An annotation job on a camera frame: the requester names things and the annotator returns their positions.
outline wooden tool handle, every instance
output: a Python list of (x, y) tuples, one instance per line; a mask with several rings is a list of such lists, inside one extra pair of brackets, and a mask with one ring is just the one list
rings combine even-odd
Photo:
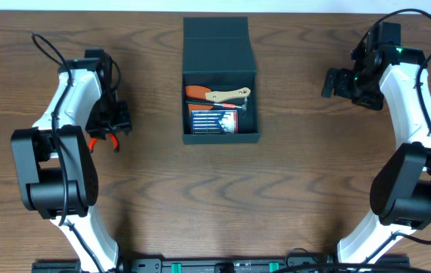
[(211, 102), (225, 102), (228, 99), (245, 98), (251, 94), (251, 90), (247, 87), (233, 91), (212, 91), (205, 93), (205, 98)]

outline screwdriver set package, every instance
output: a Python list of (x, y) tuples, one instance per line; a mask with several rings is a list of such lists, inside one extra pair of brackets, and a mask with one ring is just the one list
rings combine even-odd
[(183, 19), (183, 143), (257, 143), (247, 17)]
[(238, 133), (236, 110), (192, 111), (192, 133)]

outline red pliers handle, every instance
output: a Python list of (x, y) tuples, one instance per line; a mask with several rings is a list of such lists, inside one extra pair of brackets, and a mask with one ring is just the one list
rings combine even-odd
[[(108, 133), (109, 138), (111, 139), (113, 145), (114, 145), (114, 152), (119, 152), (119, 140), (117, 140), (117, 137), (113, 133)], [(98, 139), (93, 138), (89, 142), (89, 151), (91, 153), (94, 152), (94, 146), (97, 143)]]

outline green connector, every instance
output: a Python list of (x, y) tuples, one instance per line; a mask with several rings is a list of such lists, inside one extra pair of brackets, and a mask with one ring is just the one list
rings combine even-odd
[(182, 273), (182, 264), (171, 264), (171, 273)]
[(279, 270), (279, 263), (278, 262), (270, 262), (269, 263), (269, 272), (274, 272)]

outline wood grain surface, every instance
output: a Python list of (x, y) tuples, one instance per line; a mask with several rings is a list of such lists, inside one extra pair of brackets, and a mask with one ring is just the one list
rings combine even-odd
[[(92, 155), (98, 207), (129, 253), (175, 257), (282, 256), (293, 247), (334, 251), (370, 209), (370, 185), (395, 151), (387, 107), (371, 111), (320, 97), (330, 67), (377, 15), (249, 14), (258, 66), (261, 141), (184, 146), (181, 118), (183, 17), (238, 14), (0, 12), (0, 272), (29, 272), (38, 259), (75, 259), (62, 233), (20, 201), (10, 136), (46, 109), (57, 66), (32, 44), (42, 33), (66, 58), (103, 47), (123, 80), (133, 132), (121, 151)], [(403, 43), (431, 50), (431, 24), (398, 16)], [(429, 66), (431, 89), (431, 63)], [(431, 226), (418, 232), (431, 238)], [(431, 246), (392, 249), (431, 270)]]

